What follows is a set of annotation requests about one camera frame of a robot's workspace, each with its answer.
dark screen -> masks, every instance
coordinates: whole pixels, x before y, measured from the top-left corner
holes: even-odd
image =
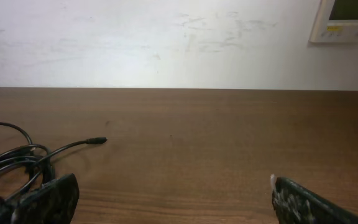
[[[358,20],[358,0],[335,0],[329,20]]]

wall-mounted control panel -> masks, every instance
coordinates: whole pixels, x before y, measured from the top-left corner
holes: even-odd
[[[310,42],[358,42],[358,0],[321,0]]]

wall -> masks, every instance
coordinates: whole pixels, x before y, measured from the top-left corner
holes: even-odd
[[[318,0],[0,0],[0,86],[358,90]]]

cable plug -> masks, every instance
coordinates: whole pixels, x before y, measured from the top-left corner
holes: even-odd
[[[106,137],[98,137],[98,138],[87,139],[86,143],[87,144],[103,144],[106,141],[107,141]]]

black cable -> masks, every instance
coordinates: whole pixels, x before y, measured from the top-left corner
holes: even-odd
[[[55,178],[55,169],[50,163],[50,158],[52,156],[73,146],[78,146],[80,144],[103,144],[107,141],[107,138],[105,137],[91,138],[84,141],[78,141],[68,144],[52,152],[49,148],[43,145],[33,144],[30,136],[20,127],[3,122],[0,122],[0,126],[11,127],[20,131],[29,143],[27,145],[16,147],[0,154],[0,175],[22,166],[26,167],[26,172],[29,174],[29,181],[25,185],[23,185],[18,191],[10,195],[6,199],[7,202],[16,198],[19,195],[28,192],[32,184],[41,174],[43,184],[50,182]],[[44,150],[47,155],[34,155],[34,149],[37,148]]]

